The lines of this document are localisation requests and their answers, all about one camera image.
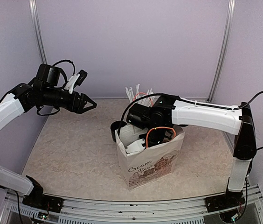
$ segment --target white paper bag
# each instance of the white paper bag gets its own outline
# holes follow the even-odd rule
[[[126,153],[125,147],[135,141],[135,136],[138,133],[142,134],[143,130],[132,125],[126,125],[123,128],[125,134],[124,137],[122,136],[122,141],[118,137],[117,131],[115,135],[119,165],[129,190],[155,181],[174,170],[184,139],[184,131],[181,127],[174,127],[177,135],[170,142],[147,148],[140,153],[131,154]]]

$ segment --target lavender wall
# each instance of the lavender wall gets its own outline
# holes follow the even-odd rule
[[[240,104],[263,90],[263,0],[238,0],[215,103]],[[263,95],[252,104],[258,147],[263,146]],[[263,151],[251,173],[263,194]]]
[[[208,97],[227,0],[43,0],[37,7],[48,62],[72,59],[89,73],[79,91],[124,97],[125,86],[140,83]]]
[[[40,64],[28,1],[0,0],[0,98],[21,82],[31,80]],[[35,110],[0,132],[0,164],[20,173],[45,118]],[[0,207],[5,191],[0,189]]]

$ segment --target speckled floor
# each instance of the speckled floor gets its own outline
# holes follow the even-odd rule
[[[129,191],[120,175],[110,125],[129,101],[96,100],[95,110],[78,115],[67,110],[48,118],[24,175],[45,193],[111,201],[151,201],[203,196],[226,189],[232,155],[220,131],[188,126],[175,171]]]

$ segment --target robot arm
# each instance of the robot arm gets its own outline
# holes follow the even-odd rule
[[[153,107],[134,104],[127,115],[127,122],[139,128],[158,126],[195,125],[218,129],[235,135],[234,161],[226,194],[219,200],[211,198],[208,211],[236,206],[242,201],[242,189],[256,155],[256,136],[249,106],[237,110],[238,106],[223,106],[200,103],[184,98],[161,96]],[[156,129],[148,136],[148,146],[162,143],[166,130]]]
[[[85,71],[74,74],[64,88],[56,88],[60,73],[64,73],[60,68],[41,64],[36,77],[29,84],[19,84],[9,91],[0,101],[0,130],[34,106],[37,113],[45,105],[50,105],[57,110],[62,107],[79,114],[96,107],[88,96],[73,91],[87,77]],[[54,207],[53,211],[60,212],[62,200],[43,195],[43,188],[31,177],[23,177],[0,166],[0,187],[22,193],[26,196],[23,203],[30,206],[46,210],[49,202]]]

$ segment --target metal base frame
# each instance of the metal base frame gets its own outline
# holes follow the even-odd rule
[[[62,197],[61,213],[50,212],[47,223],[53,224],[203,224],[204,217],[234,208],[207,212],[207,196],[180,200],[151,202],[112,202]],[[248,187],[248,204],[256,204],[260,223],[263,224],[263,198],[258,186]],[[45,210],[20,204],[22,216],[37,217]],[[6,195],[0,224],[6,224],[10,212],[18,212],[17,198],[12,192]]]

